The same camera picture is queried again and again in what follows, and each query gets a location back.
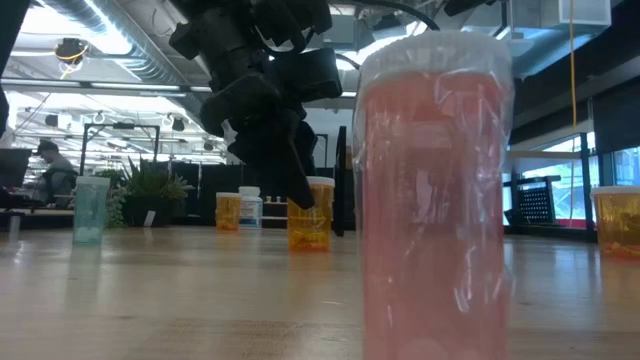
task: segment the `computer monitor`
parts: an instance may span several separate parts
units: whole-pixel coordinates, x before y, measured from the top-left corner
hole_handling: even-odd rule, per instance
[[[28,149],[0,149],[0,186],[21,187],[30,157]]]

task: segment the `label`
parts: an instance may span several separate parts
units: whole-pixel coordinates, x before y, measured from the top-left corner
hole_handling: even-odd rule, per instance
[[[156,212],[149,210],[147,212],[147,218],[144,219],[144,227],[151,227],[153,225],[153,219],[156,217]]]
[[[240,225],[248,228],[260,228],[262,219],[262,201],[242,200],[240,205]]]

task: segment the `table surface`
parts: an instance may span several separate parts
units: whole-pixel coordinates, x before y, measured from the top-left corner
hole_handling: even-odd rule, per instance
[[[3,360],[361,358],[353,234],[302,255],[280,230],[116,230],[101,247],[72,246],[70,231],[3,241]],[[526,237],[507,241],[505,260],[517,281],[509,359],[640,359],[640,263]]]

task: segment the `person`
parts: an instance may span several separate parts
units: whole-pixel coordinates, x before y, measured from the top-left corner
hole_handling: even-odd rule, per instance
[[[42,174],[42,178],[38,182],[36,200],[45,204],[55,203],[56,207],[66,207],[74,187],[73,179],[77,173],[73,169],[73,165],[67,160],[58,149],[58,145],[48,140],[40,140],[40,145],[35,153],[49,164],[47,171]],[[65,197],[55,197],[56,195],[64,195]]]

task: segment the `yellow cable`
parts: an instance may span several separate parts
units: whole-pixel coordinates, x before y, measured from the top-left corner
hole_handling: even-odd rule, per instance
[[[73,62],[71,63],[71,65],[69,65],[69,67],[67,68],[67,70],[65,70],[65,71],[62,73],[62,76],[60,77],[60,80],[64,80],[64,78],[66,78],[66,77],[67,77],[67,75],[69,75],[69,74],[71,74],[72,72],[74,72],[74,70],[75,70],[75,69],[74,69],[74,68],[72,68],[72,66],[73,66],[73,65],[75,65],[76,60],[78,60],[78,58],[73,59]]]
[[[574,0],[571,0],[569,3],[569,59],[571,62],[571,108],[573,112],[573,131],[575,133],[576,128],[578,127],[578,105],[576,101],[576,59],[573,48],[573,16],[574,16]],[[571,152],[575,152],[576,150],[576,139],[573,138],[571,147]],[[571,206],[569,208],[569,227],[573,225],[573,175],[574,175],[574,166],[575,163],[571,160],[571,188],[570,188],[570,201]]]
[[[75,54],[75,55],[71,55],[71,56],[58,56],[58,55],[56,55],[56,57],[57,57],[59,60],[75,60],[75,59],[79,58],[80,56],[84,55],[84,54],[87,52],[87,50],[88,50],[88,49],[89,49],[89,45],[86,45],[86,46],[84,47],[84,49],[82,49],[82,51],[80,51],[79,53],[77,53],[77,54]],[[56,45],[56,46],[53,48],[53,52],[54,52],[54,54],[55,54],[56,50],[58,50],[58,45]]]

